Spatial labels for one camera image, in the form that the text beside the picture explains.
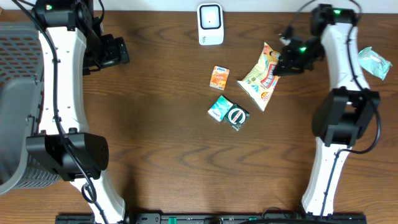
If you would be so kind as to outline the yellow snack bag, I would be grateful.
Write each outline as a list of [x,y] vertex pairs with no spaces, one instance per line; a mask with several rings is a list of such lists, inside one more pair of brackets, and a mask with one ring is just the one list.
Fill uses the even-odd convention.
[[257,64],[242,80],[237,81],[261,111],[267,107],[279,80],[279,76],[274,75],[274,70],[279,63],[279,56],[278,51],[264,42]]

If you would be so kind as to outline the teal snack packet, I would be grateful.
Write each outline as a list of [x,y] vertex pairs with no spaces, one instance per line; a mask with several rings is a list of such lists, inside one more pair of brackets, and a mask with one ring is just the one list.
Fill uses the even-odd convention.
[[372,50],[372,47],[366,47],[358,53],[360,66],[371,75],[384,80],[392,64],[384,59],[378,53]]

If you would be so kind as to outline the orange small box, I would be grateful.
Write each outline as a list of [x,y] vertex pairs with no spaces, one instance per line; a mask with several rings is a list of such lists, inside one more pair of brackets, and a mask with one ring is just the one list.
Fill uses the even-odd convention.
[[224,90],[229,77],[229,73],[230,69],[228,68],[220,67],[217,65],[214,66],[210,79],[210,87]]

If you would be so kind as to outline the dark green round-label packet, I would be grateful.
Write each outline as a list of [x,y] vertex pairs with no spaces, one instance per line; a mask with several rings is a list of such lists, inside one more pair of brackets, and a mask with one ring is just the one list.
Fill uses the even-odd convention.
[[235,130],[239,131],[249,117],[250,114],[245,109],[234,104],[224,116],[223,121],[228,123]]

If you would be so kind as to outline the light teal small packet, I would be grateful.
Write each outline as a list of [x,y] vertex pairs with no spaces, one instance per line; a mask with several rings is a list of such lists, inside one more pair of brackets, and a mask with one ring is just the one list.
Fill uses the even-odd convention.
[[217,122],[221,122],[232,106],[233,103],[221,95],[208,110],[208,114]]

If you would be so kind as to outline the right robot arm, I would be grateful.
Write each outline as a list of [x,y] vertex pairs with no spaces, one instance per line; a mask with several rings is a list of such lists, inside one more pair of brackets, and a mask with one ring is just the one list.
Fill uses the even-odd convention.
[[302,197],[305,214],[331,219],[336,188],[345,160],[362,138],[372,119],[376,120],[373,143],[361,154],[372,151],[381,136],[379,93],[372,91],[358,62],[358,22],[361,13],[352,9],[319,4],[310,13],[311,39],[294,36],[289,24],[280,40],[284,43],[274,75],[298,75],[313,70],[317,59],[326,58],[330,91],[312,119],[316,140],[310,182]]

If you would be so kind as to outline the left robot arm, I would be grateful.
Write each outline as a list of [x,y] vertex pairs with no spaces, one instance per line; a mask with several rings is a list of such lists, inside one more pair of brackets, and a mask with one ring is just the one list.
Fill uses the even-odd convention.
[[85,75],[129,62],[124,39],[103,32],[92,1],[39,0],[29,18],[44,57],[44,103],[39,133],[27,138],[27,151],[80,191],[95,223],[130,223],[107,171],[107,140],[90,133],[83,103]]

